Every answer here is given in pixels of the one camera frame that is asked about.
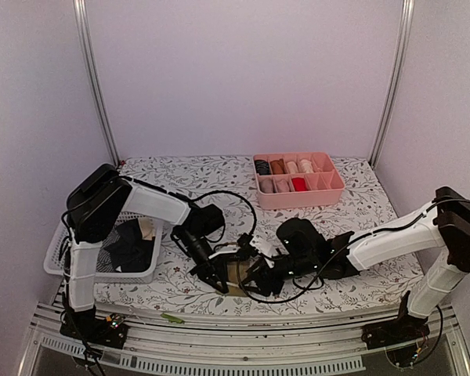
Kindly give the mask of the mauve rolled underwear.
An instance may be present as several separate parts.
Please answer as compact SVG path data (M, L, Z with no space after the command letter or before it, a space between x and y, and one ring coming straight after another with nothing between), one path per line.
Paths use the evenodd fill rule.
M291 191L289 183L286 179L278 179L275 182L275 186L278 193L289 193Z

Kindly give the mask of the cream rolled underwear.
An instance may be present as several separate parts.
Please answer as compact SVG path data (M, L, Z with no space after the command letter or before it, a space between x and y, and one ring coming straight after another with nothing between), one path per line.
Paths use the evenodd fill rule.
M313 163L310 159L303 158L299 161L300 169L303 173L311 174L314 173Z

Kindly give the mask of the grey pink rolled underwear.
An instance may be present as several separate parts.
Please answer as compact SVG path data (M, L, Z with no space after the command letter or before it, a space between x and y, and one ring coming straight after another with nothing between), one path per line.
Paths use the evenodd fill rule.
M264 194L275 193L273 180L272 179L262 179L259 182L259 188Z

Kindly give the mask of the right aluminium frame post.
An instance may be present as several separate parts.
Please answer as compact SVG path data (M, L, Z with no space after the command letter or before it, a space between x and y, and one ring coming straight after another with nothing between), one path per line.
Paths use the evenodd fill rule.
M389 77L389 85L385 96L385 102L382 107L381 117L378 124L378 130L374 138L374 144L369 155L369 165L375 170L381 159L383 146L389 132L389 126L392 119L392 112L396 104L396 97L399 90L403 68L410 41L412 19L414 16L414 0L403 0L402 10L399 20L399 30L397 32L396 47L394 59Z

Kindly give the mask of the olive green underwear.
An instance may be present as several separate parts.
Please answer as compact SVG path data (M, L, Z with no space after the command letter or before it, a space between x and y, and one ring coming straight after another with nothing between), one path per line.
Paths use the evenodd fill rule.
M247 271L251 266L250 261L240 262L240 268L237 268L237 262L222 263L220 266L216 266L220 277L224 277L226 280L226 286L228 287L227 293L215 291L217 295L231 296L231 297L244 297L247 295L242 291L238 284L237 270L240 271L240 279L244 280L247 276Z

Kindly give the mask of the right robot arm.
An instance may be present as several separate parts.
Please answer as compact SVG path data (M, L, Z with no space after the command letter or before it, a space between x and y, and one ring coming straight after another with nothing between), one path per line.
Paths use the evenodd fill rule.
M284 281L311 275L340 280L384 261L437 248L439 257L400 306L402 314L389 325L395 341L418 331L438 304L470 274L470 200L448 186L422 208L386 226L343 233L325 240L304 219L289 219L277 231L283 255L261 255L238 282L251 299L278 295Z

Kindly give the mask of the left aluminium frame post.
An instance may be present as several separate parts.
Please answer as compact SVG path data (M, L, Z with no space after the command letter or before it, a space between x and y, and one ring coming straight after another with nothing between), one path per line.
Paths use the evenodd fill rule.
M96 116L103 133L103 140L105 142L110 159L114 165L119 165L121 159L118 153L114 134L110 126L107 109L103 98L103 90L101 89L99 82L96 58L92 47L86 1L73 0L73 7L78 38L81 46L81 54L85 62L85 69L95 105Z

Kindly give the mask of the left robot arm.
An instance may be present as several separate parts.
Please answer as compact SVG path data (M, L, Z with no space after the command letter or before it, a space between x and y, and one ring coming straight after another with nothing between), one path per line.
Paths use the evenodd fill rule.
M225 225L217 206L202 208L184 195L120 175L111 164L100 165L80 183L66 206L61 215L70 241L66 296L75 311L69 323L85 340L93 340L101 332L99 320L87 311L94 307L99 250L122 212L170 223L173 237L191 258L208 256L212 250L207 236Z

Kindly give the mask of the black striped rolled underwear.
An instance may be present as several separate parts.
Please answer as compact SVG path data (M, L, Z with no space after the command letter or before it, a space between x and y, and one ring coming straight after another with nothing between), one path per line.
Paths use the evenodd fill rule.
M269 162L263 159L254 160L255 170L258 175L271 175Z

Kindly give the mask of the pale pink rolled underwear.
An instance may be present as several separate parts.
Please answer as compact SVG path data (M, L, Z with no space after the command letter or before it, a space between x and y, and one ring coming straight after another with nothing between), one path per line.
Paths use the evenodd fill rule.
M286 162L286 168L287 168L287 172L289 174L298 174L299 173L298 166L294 161L287 161Z

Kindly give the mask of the floral tablecloth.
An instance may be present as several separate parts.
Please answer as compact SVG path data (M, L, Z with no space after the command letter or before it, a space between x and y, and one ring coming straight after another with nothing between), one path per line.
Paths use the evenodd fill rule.
M254 230L271 244L278 244L277 227L293 217L308 219L328 238L391 223L396 213L369 164L353 157L336 157L333 162L345 183L337 204L276 211L264 211L259 206L249 156L132 158L122 172L172 192L199 197L203 204L218 205L226 217L224 241ZM169 232L164 232L153 280L149 284L97 284L96 302L173 315L340 313L398 306L402 295L423 276L417 258L409 254L372 266L358 276L324 282L317 291L299 292L308 283L304 277L288 281L278 297L252 301L217 295L212 287L190 274L192 267L192 260L171 241Z

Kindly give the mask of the dark navy underwear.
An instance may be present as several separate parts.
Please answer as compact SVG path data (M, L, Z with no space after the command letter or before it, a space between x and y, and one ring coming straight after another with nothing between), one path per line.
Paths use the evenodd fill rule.
M141 273L150 267L154 242L143 240L138 219L116 227L118 239L104 249L111 254L114 270L119 273Z

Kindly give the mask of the cream underwear in basket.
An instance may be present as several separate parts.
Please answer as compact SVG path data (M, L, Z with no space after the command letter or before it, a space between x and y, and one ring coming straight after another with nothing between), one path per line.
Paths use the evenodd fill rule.
M152 241L156 237L156 229L152 219L138 218L138 225L143 240Z

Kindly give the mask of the aluminium front rail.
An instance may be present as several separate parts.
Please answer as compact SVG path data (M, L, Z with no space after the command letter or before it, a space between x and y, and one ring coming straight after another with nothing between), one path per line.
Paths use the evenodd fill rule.
M369 349L363 326L392 319L393 306L291 316L160 313L99 304L97 316L125 315L123 349L100 346L100 368L155 375L470 375L470 355L457 317L445 305L428 320L422 361L402 368L386 348Z

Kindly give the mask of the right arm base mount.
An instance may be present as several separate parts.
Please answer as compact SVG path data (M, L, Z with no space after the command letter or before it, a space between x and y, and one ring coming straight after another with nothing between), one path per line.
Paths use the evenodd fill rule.
M366 343L368 349L397 345L430 334L427 325L428 318L417 318L409 314L407 308L409 295L410 293L407 292L402 297L395 319L367 324L362 327L361 340Z

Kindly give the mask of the aluminium frame post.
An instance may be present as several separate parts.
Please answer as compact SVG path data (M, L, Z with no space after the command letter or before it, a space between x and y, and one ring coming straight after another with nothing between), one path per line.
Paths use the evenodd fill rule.
M103 98L103 90L101 89L99 82L96 58L92 47L86 1L73 0L73 7L78 38L81 46L81 54L85 62L85 69L95 105L96 116L103 133L103 140L105 142L110 159L114 165L119 165L121 159L118 153L114 134L110 126L107 109Z
M414 16L414 0L403 0L402 10L399 20L399 30L397 32L396 47L394 59L389 77L389 85L385 96L385 102L382 107L381 117L378 124L378 130L374 138L374 144L369 155L369 165L375 170L381 159L383 146L389 132L389 126L392 119L392 112L396 104L396 97L399 90L403 68L410 41L412 19Z

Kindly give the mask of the grey striped underwear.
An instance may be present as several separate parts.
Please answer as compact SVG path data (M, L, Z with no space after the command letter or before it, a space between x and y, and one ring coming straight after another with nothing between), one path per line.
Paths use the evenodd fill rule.
M100 250L98 254L97 264L96 264L97 273L113 273L114 266L112 263L111 254L106 250Z

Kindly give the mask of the green tape scrap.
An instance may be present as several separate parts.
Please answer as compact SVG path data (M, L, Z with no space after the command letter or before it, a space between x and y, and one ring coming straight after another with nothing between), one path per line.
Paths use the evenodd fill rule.
M170 313L162 313L161 318L167 320L169 323L174 323L174 324L184 324L185 323L184 319L182 319L180 317L177 317L177 316L174 316Z

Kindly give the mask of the brown rolled underwear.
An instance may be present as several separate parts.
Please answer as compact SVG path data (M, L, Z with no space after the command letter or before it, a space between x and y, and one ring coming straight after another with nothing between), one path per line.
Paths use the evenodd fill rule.
M283 175L286 173L283 158L272 160L269 164L274 175Z

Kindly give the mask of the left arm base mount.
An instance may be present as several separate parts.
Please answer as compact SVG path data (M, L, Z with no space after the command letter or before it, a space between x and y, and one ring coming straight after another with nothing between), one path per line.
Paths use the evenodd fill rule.
M63 300L60 333L65 337L80 340L85 344L123 349L128 329L125 316L119 313L98 318L95 306L86 311L75 312L69 302Z

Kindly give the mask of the red rolled underwear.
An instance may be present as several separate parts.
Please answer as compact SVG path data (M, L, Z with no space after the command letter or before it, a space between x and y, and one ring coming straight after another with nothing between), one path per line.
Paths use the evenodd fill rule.
M291 182L295 192L306 192L308 190L306 181L302 177L294 177L291 179Z

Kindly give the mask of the pink divided organizer box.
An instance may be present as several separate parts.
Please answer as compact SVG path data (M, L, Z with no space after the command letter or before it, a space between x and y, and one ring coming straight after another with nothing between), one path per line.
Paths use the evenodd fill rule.
M272 160L284 159L285 174L283 175L258 175L255 170L254 160L263 159L269 163ZM310 159L313 163L314 173L303 173L299 166L299 161L303 158ZM298 174L289 174L286 168L287 161L294 161ZM331 157L324 152L298 152L280 154L256 154L253 156L253 166L256 178L256 192L261 208L265 210L306 208L313 206L333 205L339 202L345 189L345 184L340 176ZM295 192L291 179L302 177L307 185L306 192ZM262 179L272 179L275 193L264 194L259 188ZM278 179L286 179L291 191L289 193L278 193L275 182Z

